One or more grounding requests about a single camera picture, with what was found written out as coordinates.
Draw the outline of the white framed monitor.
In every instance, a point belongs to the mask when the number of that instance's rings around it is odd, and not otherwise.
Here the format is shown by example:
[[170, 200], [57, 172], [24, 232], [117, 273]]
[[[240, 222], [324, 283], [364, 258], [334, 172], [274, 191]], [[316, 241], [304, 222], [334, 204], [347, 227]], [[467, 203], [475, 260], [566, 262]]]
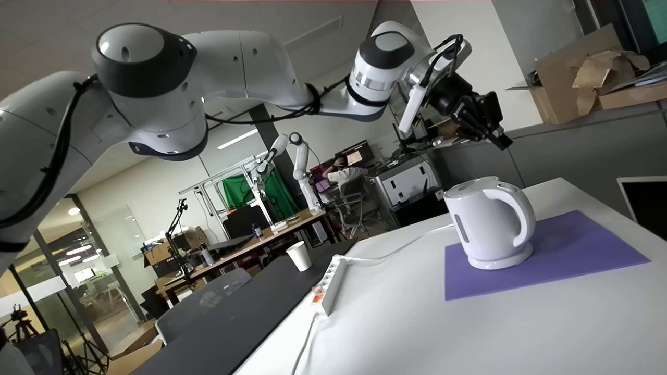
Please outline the white framed monitor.
[[667, 241], [667, 176], [616, 180], [633, 221]]

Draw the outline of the glass whiteboard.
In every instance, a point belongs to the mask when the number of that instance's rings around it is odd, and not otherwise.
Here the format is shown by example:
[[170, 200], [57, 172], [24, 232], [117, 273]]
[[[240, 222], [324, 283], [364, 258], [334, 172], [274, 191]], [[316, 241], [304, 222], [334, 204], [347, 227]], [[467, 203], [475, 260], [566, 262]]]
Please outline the glass whiteboard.
[[118, 207], [93, 219], [107, 251], [123, 259], [140, 259], [145, 235], [129, 206]]

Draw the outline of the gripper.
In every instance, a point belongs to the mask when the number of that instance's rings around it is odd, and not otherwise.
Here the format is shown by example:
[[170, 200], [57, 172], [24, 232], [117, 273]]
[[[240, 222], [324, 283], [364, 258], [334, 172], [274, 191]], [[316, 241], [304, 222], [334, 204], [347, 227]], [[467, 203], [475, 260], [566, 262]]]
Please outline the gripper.
[[500, 129], [503, 114], [496, 92], [477, 93], [458, 73], [444, 73], [438, 79], [431, 88], [429, 104], [458, 125], [460, 139], [490, 142], [502, 151], [514, 143]]

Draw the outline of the white power strip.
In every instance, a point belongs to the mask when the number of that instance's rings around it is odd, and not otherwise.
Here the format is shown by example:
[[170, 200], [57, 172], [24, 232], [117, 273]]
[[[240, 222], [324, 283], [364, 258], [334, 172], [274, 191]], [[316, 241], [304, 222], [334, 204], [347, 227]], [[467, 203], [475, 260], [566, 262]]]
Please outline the white power strip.
[[323, 278], [312, 288], [311, 306], [317, 315], [331, 315], [347, 265], [348, 261], [343, 256], [335, 255]]

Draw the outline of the white paper cup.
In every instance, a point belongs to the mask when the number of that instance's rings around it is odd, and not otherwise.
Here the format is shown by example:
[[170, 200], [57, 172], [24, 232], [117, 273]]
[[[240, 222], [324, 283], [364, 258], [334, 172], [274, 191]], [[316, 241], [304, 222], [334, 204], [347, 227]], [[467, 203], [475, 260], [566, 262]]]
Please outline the white paper cup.
[[286, 254], [290, 256], [291, 261], [293, 261], [298, 271], [306, 271], [312, 266], [308, 247], [304, 241], [299, 241], [288, 247]]

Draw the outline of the grey partition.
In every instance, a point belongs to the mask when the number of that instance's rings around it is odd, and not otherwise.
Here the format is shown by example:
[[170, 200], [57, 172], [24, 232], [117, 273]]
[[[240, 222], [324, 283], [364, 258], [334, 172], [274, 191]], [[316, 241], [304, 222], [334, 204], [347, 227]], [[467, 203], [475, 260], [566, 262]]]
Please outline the grey partition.
[[448, 189], [496, 176], [526, 188], [555, 178], [630, 217], [619, 177], [667, 176], [667, 100], [602, 110], [565, 125], [508, 131], [512, 145], [460, 143], [429, 151]]

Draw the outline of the white kettle base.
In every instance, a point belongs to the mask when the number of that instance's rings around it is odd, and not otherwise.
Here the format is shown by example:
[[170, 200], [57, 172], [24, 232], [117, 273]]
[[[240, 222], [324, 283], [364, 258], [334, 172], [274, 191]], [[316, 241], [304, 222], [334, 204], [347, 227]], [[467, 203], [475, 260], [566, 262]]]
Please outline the white kettle base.
[[505, 259], [498, 259], [494, 261], [481, 261], [478, 259], [473, 259], [468, 257], [467, 261], [470, 266], [476, 268], [477, 270], [485, 270], [485, 271], [494, 271], [494, 270], [503, 270], [505, 268], [510, 268], [517, 266], [527, 259], [533, 254], [533, 246], [531, 243], [527, 243], [525, 247], [517, 252], [515, 255], [512, 255], [508, 258]]

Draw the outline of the black table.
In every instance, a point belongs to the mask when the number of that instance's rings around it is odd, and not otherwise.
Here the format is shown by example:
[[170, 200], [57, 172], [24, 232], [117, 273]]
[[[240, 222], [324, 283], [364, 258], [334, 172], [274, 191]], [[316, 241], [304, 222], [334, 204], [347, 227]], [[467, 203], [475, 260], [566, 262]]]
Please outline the black table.
[[354, 244], [310, 250], [306, 271], [283, 255], [243, 285], [227, 276], [208, 283], [157, 321], [165, 346], [131, 375], [232, 375]]

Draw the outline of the green cloth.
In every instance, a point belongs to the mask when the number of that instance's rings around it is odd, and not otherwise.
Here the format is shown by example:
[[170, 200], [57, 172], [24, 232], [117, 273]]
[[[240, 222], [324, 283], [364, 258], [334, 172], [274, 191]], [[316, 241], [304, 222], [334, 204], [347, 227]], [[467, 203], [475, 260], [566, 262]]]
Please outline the green cloth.
[[[276, 216], [272, 218], [273, 221], [291, 217], [300, 211], [279, 173], [272, 169], [262, 179], [265, 183], [264, 192], [268, 199], [265, 207], [272, 216]], [[248, 206], [255, 199], [252, 188], [241, 174], [218, 182], [217, 187], [222, 192], [229, 209]]]

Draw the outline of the cardboard box on floor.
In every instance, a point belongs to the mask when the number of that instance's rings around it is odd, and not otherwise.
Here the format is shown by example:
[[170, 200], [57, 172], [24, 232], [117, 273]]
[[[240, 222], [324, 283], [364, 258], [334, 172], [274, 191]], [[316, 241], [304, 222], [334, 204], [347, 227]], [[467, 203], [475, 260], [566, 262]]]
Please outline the cardboard box on floor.
[[156, 320], [152, 319], [129, 334], [109, 355], [110, 362], [106, 375], [131, 375], [163, 346], [164, 342], [157, 330]]

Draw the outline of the purple mat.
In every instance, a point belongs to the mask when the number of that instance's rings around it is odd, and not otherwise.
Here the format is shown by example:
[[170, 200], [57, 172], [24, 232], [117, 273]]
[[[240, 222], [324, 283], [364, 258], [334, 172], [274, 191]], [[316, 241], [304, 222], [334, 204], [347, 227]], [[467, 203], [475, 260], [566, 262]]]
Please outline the purple mat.
[[534, 252], [526, 261], [503, 270], [477, 270], [468, 263], [461, 244], [446, 246], [446, 301], [649, 262], [649, 258], [578, 210], [538, 221], [532, 245]]

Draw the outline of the open cardboard box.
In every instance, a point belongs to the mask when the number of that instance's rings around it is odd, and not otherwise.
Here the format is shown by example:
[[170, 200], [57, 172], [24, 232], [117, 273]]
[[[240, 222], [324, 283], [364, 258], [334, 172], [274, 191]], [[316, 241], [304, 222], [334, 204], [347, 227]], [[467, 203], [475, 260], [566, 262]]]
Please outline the open cardboard box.
[[601, 109], [600, 96], [648, 69], [649, 60], [624, 50], [608, 24], [539, 60], [538, 83], [510, 90], [530, 92], [541, 120], [563, 125]]

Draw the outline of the white printer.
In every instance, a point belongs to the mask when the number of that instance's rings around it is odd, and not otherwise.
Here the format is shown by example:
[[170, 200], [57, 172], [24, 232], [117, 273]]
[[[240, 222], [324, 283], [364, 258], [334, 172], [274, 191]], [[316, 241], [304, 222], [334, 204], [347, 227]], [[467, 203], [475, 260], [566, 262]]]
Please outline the white printer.
[[392, 228], [406, 227], [448, 213], [438, 173], [417, 156], [371, 169], [369, 189]]

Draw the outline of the stack of cardboard boxes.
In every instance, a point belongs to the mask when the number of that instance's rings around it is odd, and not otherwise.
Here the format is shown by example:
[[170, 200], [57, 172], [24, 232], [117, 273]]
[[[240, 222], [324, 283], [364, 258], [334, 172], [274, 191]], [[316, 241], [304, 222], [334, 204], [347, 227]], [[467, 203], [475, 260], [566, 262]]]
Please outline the stack of cardboard boxes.
[[185, 252], [197, 249], [202, 244], [210, 245], [211, 242], [201, 227], [185, 227], [183, 230], [177, 228], [171, 240], [162, 236], [144, 242], [141, 248], [143, 266], [151, 267], [159, 262], [171, 260], [174, 250], [184, 256]]

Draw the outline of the white electric kettle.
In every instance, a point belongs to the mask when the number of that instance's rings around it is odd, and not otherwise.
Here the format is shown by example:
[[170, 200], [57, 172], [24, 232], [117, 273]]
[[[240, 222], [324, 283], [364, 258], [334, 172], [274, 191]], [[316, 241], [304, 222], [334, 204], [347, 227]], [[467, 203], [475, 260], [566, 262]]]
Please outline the white electric kettle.
[[444, 201], [467, 258], [508, 258], [534, 235], [536, 215], [526, 194], [496, 176], [453, 186]]

